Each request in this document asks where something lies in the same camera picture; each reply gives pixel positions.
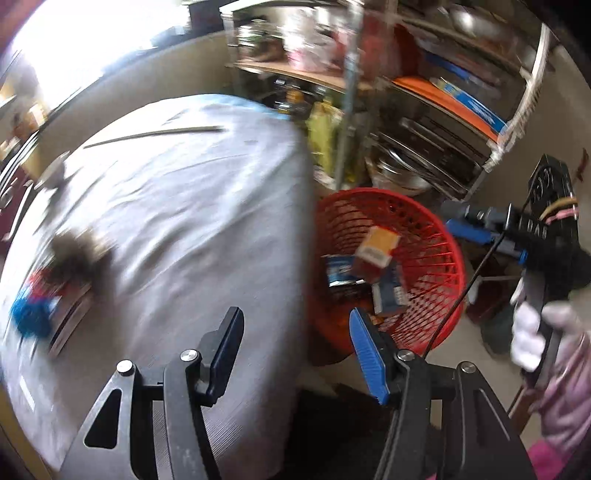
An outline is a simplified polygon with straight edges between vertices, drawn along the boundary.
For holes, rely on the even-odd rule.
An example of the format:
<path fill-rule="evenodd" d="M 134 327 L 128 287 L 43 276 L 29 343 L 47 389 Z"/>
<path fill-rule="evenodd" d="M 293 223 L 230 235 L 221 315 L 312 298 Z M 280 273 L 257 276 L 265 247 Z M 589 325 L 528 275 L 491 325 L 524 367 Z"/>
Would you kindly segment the right gloved hand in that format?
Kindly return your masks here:
<path fill-rule="evenodd" d="M 515 307 L 511 358 L 517 366 L 533 373 L 542 365 L 548 340 L 541 328 L 549 326 L 562 334 L 551 372 L 558 374 L 575 368 L 590 372 L 589 331 L 584 329 L 570 302 L 550 302 L 538 312 L 526 300 L 525 282 L 520 280 L 510 303 Z"/>

